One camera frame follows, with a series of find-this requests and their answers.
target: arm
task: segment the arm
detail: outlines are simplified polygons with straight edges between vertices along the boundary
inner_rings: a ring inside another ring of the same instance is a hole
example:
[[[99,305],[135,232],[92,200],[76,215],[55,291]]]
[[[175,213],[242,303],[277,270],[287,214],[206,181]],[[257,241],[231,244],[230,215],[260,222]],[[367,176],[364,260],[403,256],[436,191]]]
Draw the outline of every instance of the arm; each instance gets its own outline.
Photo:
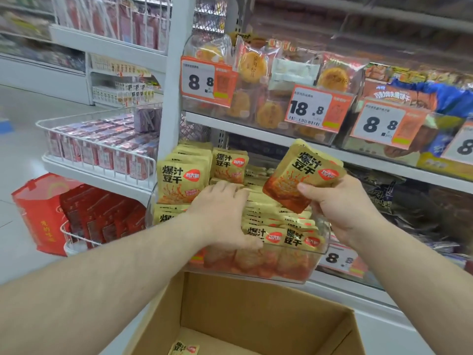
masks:
[[[344,177],[334,188],[299,185],[332,223],[437,355],[473,348],[473,277],[385,220],[361,183]]]
[[[219,182],[159,226],[1,286],[0,354],[97,355],[201,248],[262,246],[241,232],[247,198]]]

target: hand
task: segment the hand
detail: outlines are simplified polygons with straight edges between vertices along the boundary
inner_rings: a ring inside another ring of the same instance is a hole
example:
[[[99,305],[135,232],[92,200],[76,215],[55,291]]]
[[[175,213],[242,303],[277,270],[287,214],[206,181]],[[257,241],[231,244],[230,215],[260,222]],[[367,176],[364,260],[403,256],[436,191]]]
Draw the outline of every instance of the hand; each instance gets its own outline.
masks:
[[[332,224],[340,242],[353,246],[357,236],[372,226],[387,222],[366,194],[361,182],[345,176],[331,188],[318,188],[305,183],[298,190],[313,202],[312,211],[321,213]]]
[[[192,217],[196,228],[203,229],[206,245],[217,244],[226,249],[259,249],[263,242],[241,231],[241,218],[248,195],[248,190],[238,190],[238,185],[220,181],[200,192],[187,209],[186,216]]]

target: forearm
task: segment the forearm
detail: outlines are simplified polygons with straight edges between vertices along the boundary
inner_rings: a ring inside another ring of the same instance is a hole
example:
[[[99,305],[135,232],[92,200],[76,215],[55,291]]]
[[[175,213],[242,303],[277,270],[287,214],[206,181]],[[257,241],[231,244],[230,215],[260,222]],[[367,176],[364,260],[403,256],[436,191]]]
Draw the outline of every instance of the forearm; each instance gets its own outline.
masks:
[[[473,277],[384,220],[351,245],[437,355],[471,352]]]
[[[1,286],[0,353],[97,355],[204,246],[186,221],[176,217]]]

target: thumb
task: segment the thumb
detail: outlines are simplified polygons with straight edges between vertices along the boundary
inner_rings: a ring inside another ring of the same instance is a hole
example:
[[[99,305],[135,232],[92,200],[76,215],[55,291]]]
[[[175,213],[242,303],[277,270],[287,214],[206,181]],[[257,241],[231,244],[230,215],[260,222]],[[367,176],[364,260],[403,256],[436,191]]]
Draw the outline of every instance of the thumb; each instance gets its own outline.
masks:
[[[332,190],[331,188],[314,187],[313,185],[306,183],[299,183],[297,185],[297,189],[302,193],[303,196],[318,203],[327,200],[330,191]]]
[[[241,238],[241,243],[239,244],[239,247],[241,249],[258,250],[263,247],[263,241],[253,235],[245,234]]]

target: red gift bag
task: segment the red gift bag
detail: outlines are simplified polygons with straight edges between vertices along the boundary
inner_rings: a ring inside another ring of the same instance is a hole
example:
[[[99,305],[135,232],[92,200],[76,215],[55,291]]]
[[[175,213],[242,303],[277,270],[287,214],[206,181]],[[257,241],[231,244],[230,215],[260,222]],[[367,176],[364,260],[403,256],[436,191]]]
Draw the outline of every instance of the red gift bag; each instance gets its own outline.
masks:
[[[67,219],[59,204],[59,195],[81,184],[74,179],[47,173],[11,194],[39,251],[66,256],[66,240],[60,228]]]

